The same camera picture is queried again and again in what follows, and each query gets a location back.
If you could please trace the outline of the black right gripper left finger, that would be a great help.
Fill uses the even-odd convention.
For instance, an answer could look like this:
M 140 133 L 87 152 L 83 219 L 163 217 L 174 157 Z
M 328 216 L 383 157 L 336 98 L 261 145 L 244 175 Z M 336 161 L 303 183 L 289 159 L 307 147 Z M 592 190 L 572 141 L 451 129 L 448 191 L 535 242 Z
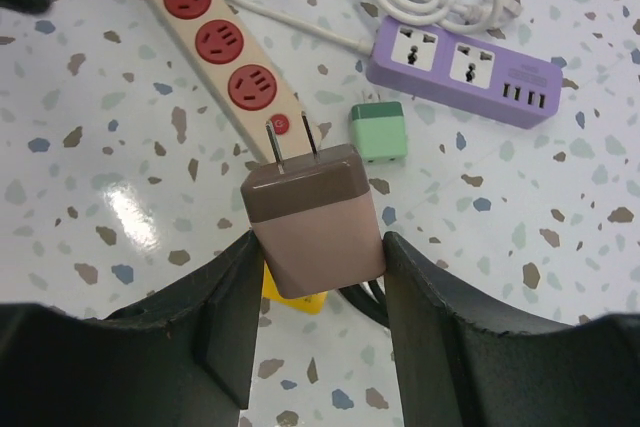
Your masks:
M 263 257 L 247 232 L 104 319 L 1 308 L 5 426 L 234 426 L 249 403 Z

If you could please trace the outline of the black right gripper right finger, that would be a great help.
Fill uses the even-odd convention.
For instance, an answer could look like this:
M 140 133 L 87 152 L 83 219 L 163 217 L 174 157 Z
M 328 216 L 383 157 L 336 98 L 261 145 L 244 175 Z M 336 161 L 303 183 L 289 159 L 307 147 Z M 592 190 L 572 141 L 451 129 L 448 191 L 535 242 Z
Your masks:
M 639 318 L 577 326 L 503 303 L 383 239 L 386 302 L 408 426 L 635 426 Z

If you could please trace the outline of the purple power strip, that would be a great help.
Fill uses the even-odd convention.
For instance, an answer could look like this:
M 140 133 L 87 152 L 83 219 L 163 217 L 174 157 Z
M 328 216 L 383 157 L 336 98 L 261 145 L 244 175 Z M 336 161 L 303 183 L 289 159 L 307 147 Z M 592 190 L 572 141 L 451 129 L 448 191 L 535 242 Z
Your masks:
M 378 86 L 530 129 L 559 109 L 561 68 L 437 26 L 383 19 L 367 79 Z

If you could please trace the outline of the beige power strip red sockets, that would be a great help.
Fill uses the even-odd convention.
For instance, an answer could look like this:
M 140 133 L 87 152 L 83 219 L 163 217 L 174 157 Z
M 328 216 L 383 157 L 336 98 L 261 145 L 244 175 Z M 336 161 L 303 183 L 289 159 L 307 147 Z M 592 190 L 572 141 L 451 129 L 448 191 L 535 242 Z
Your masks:
M 148 0 L 174 43 L 256 160 L 320 147 L 321 133 L 293 89 L 226 0 Z

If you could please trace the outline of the pink brown USB charger plug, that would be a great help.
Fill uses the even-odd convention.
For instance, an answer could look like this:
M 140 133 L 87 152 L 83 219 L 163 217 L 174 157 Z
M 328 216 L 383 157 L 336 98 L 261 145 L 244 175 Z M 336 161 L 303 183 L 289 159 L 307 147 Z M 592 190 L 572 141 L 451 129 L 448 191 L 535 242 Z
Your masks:
M 268 135 L 275 160 L 247 176 L 241 195 L 279 294 L 302 298 L 380 277 L 382 237 L 357 149 L 284 158 Z

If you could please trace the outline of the green USB charger plug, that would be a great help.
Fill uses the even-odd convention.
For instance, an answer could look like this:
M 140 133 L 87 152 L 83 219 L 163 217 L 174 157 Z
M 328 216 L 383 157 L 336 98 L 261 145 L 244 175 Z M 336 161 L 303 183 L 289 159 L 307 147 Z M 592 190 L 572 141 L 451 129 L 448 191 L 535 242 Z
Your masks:
M 399 101 L 353 105 L 349 130 L 351 143 L 366 163 L 396 162 L 408 155 L 406 121 Z

